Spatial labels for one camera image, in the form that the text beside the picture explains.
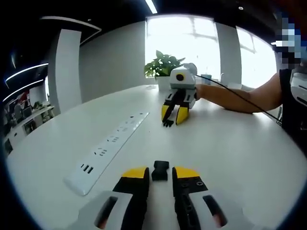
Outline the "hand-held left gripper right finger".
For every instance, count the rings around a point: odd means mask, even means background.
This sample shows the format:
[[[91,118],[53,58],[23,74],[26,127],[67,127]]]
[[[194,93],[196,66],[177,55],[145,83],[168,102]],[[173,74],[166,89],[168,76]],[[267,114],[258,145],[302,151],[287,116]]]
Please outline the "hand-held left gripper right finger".
[[[175,213],[181,230],[248,230],[242,209],[222,192],[208,189],[200,175],[173,167]]]

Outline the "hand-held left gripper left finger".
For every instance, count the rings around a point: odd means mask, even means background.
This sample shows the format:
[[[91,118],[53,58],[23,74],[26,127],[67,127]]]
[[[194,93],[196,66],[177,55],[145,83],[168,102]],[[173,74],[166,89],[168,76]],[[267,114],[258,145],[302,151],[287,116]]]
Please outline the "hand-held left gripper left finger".
[[[141,230],[147,211],[149,168],[124,172],[111,191],[103,191],[79,211],[68,230]]]

